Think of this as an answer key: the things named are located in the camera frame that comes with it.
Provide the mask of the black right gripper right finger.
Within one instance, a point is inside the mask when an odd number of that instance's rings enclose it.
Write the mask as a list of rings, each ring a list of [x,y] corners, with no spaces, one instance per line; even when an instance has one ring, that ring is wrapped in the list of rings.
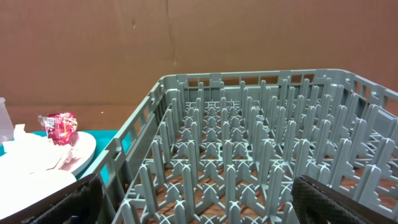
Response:
[[[294,179],[291,195],[300,224],[397,224],[307,175]]]

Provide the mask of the red snack wrapper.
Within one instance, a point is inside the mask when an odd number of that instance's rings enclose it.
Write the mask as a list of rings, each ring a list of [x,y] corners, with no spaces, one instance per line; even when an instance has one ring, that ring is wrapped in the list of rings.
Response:
[[[39,115],[38,121],[53,143],[61,146],[72,142],[78,127],[76,116],[71,112]]]

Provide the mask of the white napkin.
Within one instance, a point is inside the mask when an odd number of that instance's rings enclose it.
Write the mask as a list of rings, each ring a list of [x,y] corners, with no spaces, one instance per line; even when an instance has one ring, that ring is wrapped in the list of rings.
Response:
[[[14,128],[14,139],[3,143],[1,170],[23,174],[60,169],[78,158],[78,151],[70,144],[57,145],[53,139],[24,131],[24,124]]]

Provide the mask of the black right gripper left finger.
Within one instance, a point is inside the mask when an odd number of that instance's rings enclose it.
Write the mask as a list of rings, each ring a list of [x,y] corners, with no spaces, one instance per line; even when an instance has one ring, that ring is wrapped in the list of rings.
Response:
[[[9,215],[1,224],[96,223],[104,199],[98,174],[89,174],[33,205]]]

